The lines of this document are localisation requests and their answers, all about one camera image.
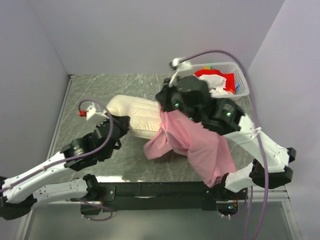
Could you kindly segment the cream pillow with bear print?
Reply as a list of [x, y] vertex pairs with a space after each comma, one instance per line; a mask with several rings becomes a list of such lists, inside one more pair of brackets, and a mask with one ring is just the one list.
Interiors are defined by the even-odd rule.
[[160, 129], [160, 107], [156, 101], [117, 95], [108, 102], [106, 107], [114, 116], [130, 117], [128, 133], [132, 136], [150, 140]]

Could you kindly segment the pink pillowcase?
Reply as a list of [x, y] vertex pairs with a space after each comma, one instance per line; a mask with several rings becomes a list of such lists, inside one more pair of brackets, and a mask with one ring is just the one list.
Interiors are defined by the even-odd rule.
[[205, 129], [178, 110], [160, 112], [160, 118], [158, 132], [144, 145], [147, 159], [159, 158], [169, 151], [186, 156], [210, 188], [220, 183], [224, 174], [236, 171], [225, 137]]

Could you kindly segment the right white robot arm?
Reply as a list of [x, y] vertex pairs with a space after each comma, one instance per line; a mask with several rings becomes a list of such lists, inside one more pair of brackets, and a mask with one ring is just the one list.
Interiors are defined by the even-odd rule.
[[[170, 149], [187, 157], [215, 200], [229, 201], [253, 186], [268, 191], [292, 181], [289, 164], [296, 150], [273, 141], [231, 98], [211, 97], [205, 81], [194, 75], [166, 78], [155, 98]], [[227, 140], [253, 161], [234, 170], [229, 150], [223, 149]]]

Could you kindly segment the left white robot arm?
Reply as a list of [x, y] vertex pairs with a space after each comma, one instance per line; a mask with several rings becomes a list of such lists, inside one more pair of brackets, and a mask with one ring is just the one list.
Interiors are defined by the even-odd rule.
[[109, 159], [114, 150], [121, 148], [120, 139], [129, 128], [129, 116], [112, 116], [98, 124], [93, 132], [65, 145], [45, 162], [20, 175], [1, 177], [0, 216], [14, 220], [39, 206], [64, 199], [99, 199], [102, 188], [95, 175], [86, 174], [63, 183], [51, 182]]

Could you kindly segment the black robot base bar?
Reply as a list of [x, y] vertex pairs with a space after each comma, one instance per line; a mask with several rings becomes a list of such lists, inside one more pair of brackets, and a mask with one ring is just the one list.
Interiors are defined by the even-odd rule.
[[82, 179], [88, 193], [83, 200], [99, 202], [104, 212], [201, 209], [216, 211], [218, 202], [245, 200], [247, 189], [239, 192], [207, 187], [201, 181], [185, 182], [98, 182], [94, 175]]

